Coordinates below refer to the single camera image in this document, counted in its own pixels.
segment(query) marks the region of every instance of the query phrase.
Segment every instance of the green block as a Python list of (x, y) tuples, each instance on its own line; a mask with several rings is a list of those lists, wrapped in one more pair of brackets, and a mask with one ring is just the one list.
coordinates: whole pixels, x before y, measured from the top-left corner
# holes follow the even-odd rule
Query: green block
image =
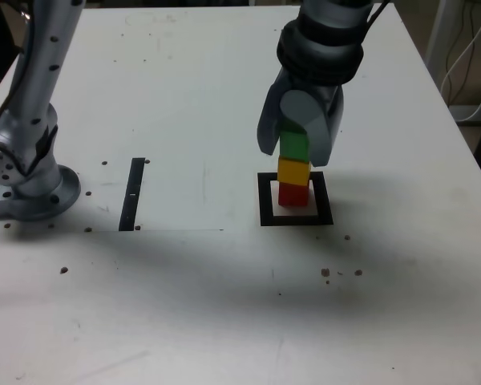
[(296, 132), (298, 134), (306, 135), (306, 131), (302, 126), (288, 119), (283, 119), (283, 121), (280, 122), (280, 132), (281, 131)]
[(280, 131), (280, 156), (308, 163), (308, 148), (309, 141), (305, 133)]

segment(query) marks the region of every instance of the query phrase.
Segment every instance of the metal mounting base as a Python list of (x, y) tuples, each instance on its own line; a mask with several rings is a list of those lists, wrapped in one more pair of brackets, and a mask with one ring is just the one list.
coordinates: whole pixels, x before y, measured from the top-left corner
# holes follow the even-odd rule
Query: metal mounting base
[(0, 219), (40, 221), (68, 210), (80, 195), (80, 182), (70, 168), (59, 165), (59, 171), (61, 183), (42, 197), (21, 197), (12, 188), (0, 185)]

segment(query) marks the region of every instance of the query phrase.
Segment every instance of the floor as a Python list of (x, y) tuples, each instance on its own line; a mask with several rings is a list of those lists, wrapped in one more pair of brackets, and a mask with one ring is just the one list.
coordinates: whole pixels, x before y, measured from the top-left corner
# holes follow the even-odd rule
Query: floor
[[(273, 1), (273, 0), (261, 0), (257, 3), (262, 3), (264, 1)], [(403, 0), (400, 2), (397, 2), (399, 6), (402, 6), (402, 4), (406, 4)], [(88, 8), (96, 8), (98, 7), (98, 4), (96, 3), (88, 3), (87, 4)], [(23, 18), (18, 15), (14, 10), (9, 8), (7, 5), (2, 5), (3, 12), (6, 16), (6, 19), (10, 25), (11, 32), (14, 36), (14, 41), (16, 42), (17, 45), (21, 46), (22, 45), (22, 40), (23, 36), (25, 34), (25, 23)], [(432, 24), (432, 19), (435, 17), (434, 14), (430, 14), (430, 12), (424, 13), (426, 16), (425, 18), (425, 23), (429, 25), (430, 23)], [(413, 23), (412, 20), (416, 19), (418, 15), (414, 13), (414, 11), (411, 11), (409, 15), (406, 17), (403, 17), (403, 19), (408, 18), (410, 20), (409, 22), (406, 22), (406, 27), (409, 28), (410, 34), (414, 35), (414, 41), (417, 45), (417, 48), (419, 52), (422, 53), (424, 51), (424, 46), (427, 42), (427, 36), (429, 35), (429, 29), (417, 29), (415, 27), (416, 23)], [(477, 147), (477, 144), (479, 142), (479, 139), (481, 138), (481, 127), (462, 127), (460, 128), (460, 131), (465, 138), (465, 141), (467, 142), (467, 145), (469, 148), (474, 152), (475, 148)]]

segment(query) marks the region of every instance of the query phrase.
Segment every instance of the red block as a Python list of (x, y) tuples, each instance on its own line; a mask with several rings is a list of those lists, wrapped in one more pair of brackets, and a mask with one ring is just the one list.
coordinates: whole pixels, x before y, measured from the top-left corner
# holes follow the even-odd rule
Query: red block
[(308, 206), (309, 186), (280, 183), (278, 204), (280, 206)]

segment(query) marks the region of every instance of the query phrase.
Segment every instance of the yellow block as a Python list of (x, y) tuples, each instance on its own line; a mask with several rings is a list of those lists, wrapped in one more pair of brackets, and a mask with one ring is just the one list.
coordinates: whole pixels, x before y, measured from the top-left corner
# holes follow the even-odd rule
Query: yellow block
[(278, 181), (298, 186), (308, 186), (311, 167), (310, 163), (289, 160), (280, 156), (278, 158)]

